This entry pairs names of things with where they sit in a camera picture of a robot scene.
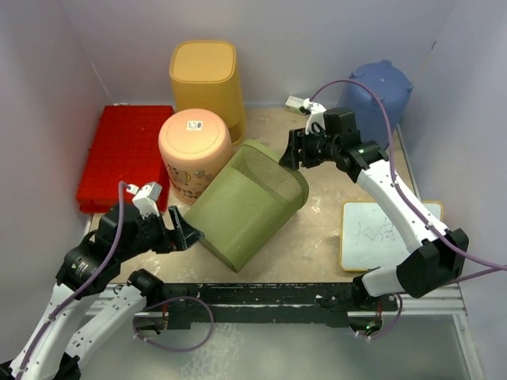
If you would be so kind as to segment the red plastic tray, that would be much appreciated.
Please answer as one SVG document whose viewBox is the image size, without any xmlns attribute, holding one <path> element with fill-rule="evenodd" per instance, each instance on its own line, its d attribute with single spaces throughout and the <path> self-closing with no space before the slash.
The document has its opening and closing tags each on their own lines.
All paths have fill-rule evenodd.
<svg viewBox="0 0 507 380">
<path fill-rule="evenodd" d="M 170 180 L 158 148 L 158 134 L 174 114 L 170 105 L 107 105 L 78 185 L 76 200 L 85 214 L 105 213 L 118 201 L 118 183 L 162 186 L 156 201 L 164 211 Z"/>
</svg>

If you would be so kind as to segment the pink bin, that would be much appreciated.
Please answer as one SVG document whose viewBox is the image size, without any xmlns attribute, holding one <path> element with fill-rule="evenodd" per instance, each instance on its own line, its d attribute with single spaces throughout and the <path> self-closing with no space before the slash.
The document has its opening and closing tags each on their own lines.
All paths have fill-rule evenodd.
<svg viewBox="0 0 507 380">
<path fill-rule="evenodd" d="M 176 196 L 190 204 L 233 156 L 227 125 L 202 108 L 176 112 L 167 119 L 158 135 L 158 147 Z"/>
</svg>

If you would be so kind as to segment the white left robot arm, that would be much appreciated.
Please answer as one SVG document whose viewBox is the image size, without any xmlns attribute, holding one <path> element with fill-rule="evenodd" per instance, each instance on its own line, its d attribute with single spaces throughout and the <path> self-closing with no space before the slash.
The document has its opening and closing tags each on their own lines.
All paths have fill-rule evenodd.
<svg viewBox="0 0 507 380">
<path fill-rule="evenodd" d="M 142 253 L 182 252 L 203 238 L 177 207 L 169 208 L 172 228 L 156 211 L 142 214 L 118 203 L 96 230 L 64 257 L 51 298 L 36 329 L 15 359 L 1 365 L 3 379 L 78 379 L 86 360 L 126 320 L 162 304 L 164 283 L 145 269 L 133 272 L 119 293 L 83 325 L 88 309 L 121 265 Z"/>
</svg>

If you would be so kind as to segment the blue plastic bucket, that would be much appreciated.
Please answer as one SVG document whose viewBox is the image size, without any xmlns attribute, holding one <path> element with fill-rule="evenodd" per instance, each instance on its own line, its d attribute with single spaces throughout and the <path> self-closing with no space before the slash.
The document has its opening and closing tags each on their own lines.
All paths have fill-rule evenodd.
<svg viewBox="0 0 507 380">
<path fill-rule="evenodd" d="M 362 141 L 374 141 L 387 149 L 389 139 L 384 117 L 388 117 L 394 130 L 409 102 L 414 88 L 412 81 L 386 59 L 357 67 L 349 78 L 364 87 L 345 83 L 337 105 L 353 110 Z"/>
</svg>

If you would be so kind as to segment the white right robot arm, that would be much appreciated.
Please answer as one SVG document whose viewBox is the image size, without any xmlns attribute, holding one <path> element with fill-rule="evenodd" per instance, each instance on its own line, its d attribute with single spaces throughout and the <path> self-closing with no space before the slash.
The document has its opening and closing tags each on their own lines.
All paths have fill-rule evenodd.
<svg viewBox="0 0 507 380">
<path fill-rule="evenodd" d="M 350 109 L 307 102 L 299 110 L 307 123 L 289 132 L 280 165 L 297 170 L 333 162 L 377 202 L 409 251 L 399 264 L 354 278 L 353 303 L 370 310 L 380 296 L 405 293 L 420 298 L 456 281 L 464 266 L 459 252 L 467 250 L 468 236 L 461 229 L 450 230 L 425 207 L 391 170 L 385 149 L 362 141 Z"/>
</svg>

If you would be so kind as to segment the olive green ribbed bin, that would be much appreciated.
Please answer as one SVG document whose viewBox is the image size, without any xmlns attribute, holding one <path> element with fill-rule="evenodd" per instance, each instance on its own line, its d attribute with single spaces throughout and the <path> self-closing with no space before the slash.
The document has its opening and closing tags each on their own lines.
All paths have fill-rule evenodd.
<svg viewBox="0 0 507 380">
<path fill-rule="evenodd" d="M 279 160 L 267 146 L 246 140 L 185 214 L 204 234 L 200 243 L 233 272 L 307 202 L 306 179 Z"/>
</svg>

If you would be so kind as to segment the yellow ribbed waste basket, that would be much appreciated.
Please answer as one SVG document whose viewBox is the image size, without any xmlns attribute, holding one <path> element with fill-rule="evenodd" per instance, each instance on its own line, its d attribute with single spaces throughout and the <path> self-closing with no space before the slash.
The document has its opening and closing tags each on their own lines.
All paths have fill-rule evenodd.
<svg viewBox="0 0 507 380">
<path fill-rule="evenodd" d="M 176 110 L 202 108 L 218 115 L 234 146 L 246 134 L 246 110 L 235 46 L 224 40 L 189 40 L 171 56 L 169 76 Z"/>
</svg>

